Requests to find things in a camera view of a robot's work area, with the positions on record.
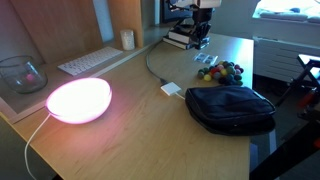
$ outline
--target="lamp cable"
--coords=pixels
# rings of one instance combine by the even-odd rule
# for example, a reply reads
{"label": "lamp cable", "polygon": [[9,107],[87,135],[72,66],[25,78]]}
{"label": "lamp cable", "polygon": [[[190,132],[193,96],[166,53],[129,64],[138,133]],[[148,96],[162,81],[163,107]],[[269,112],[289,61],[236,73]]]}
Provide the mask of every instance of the lamp cable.
{"label": "lamp cable", "polygon": [[29,168],[29,163],[28,163],[28,156],[27,156],[27,150],[28,150],[28,146],[31,143],[32,139],[34,138],[34,136],[37,134],[37,132],[40,130],[40,128],[44,125],[44,123],[49,119],[51,115],[48,114],[48,116],[43,120],[43,122],[39,125],[39,127],[33,132],[33,134],[31,135],[30,139],[28,140],[25,148],[24,148],[24,159],[25,159],[25,163],[26,163],[26,167],[28,170],[28,173],[30,174],[30,176],[36,180],[37,178],[35,178],[35,176],[32,174],[32,172],[30,171]]}

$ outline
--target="white cable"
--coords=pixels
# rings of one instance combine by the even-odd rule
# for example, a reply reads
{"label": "white cable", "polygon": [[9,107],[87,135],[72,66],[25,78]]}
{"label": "white cable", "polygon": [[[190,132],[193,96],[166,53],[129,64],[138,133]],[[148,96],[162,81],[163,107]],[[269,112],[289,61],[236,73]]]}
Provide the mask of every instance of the white cable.
{"label": "white cable", "polygon": [[179,93],[175,93],[177,96],[179,96],[181,99],[185,100],[185,97],[181,96]]}
{"label": "white cable", "polygon": [[36,135],[36,133],[39,131],[39,129],[44,125],[44,123],[49,119],[49,117],[50,117],[50,114],[48,114],[48,116],[43,120],[43,122],[39,125],[39,127],[34,131],[34,133],[31,135],[30,139],[28,140],[26,147],[24,148],[24,159],[26,162],[26,167],[27,167],[28,173],[30,174],[30,176],[34,180],[36,180],[36,178],[33,176],[33,174],[31,173],[31,171],[29,169],[28,158],[27,158],[27,149],[28,149],[28,146],[29,146],[31,140],[33,139],[33,137]]}

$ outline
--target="black cable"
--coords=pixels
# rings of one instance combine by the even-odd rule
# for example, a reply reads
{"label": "black cable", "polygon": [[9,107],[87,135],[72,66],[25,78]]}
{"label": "black cable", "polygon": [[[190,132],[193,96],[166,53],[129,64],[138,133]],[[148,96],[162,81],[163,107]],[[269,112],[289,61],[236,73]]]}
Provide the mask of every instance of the black cable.
{"label": "black cable", "polygon": [[160,80],[160,82],[161,82],[162,85],[165,85],[165,84],[168,84],[168,81],[165,80],[164,78],[158,76],[155,72],[153,72],[153,71],[151,70],[151,68],[150,68],[150,62],[149,62],[149,61],[150,61],[149,56],[150,56],[151,52],[152,52],[161,42],[162,42],[162,41],[159,41],[157,44],[155,44],[155,45],[148,51],[148,53],[147,53],[147,55],[146,55],[146,65],[147,65],[148,71],[149,71],[153,76],[155,76],[156,78],[158,78],[158,79]]}

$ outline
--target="desk surface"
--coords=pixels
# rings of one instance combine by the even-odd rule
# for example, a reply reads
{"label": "desk surface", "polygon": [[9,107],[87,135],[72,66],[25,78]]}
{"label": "desk surface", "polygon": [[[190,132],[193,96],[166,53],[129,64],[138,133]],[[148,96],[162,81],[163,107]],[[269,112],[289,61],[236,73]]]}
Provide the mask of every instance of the desk surface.
{"label": "desk surface", "polygon": [[[201,50],[244,67],[251,87],[253,41],[212,35]],[[150,54],[154,71],[185,89],[212,86],[196,78],[198,50],[160,43]],[[49,120],[31,146],[64,179],[248,179],[249,137],[207,132],[184,100],[168,97],[145,66],[146,52],[100,76],[113,99],[97,120],[70,125]],[[11,126],[25,140],[47,116],[45,108]]]}

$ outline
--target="small white cup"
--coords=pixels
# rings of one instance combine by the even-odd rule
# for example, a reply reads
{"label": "small white cup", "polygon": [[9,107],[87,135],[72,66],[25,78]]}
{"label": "small white cup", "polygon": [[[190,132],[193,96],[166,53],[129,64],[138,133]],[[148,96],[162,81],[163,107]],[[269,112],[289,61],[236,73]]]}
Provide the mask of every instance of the small white cup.
{"label": "small white cup", "polygon": [[124,50],[133,50],[134,46],[134,35],[130,29],[124,29],[120,31],[122,47]]}

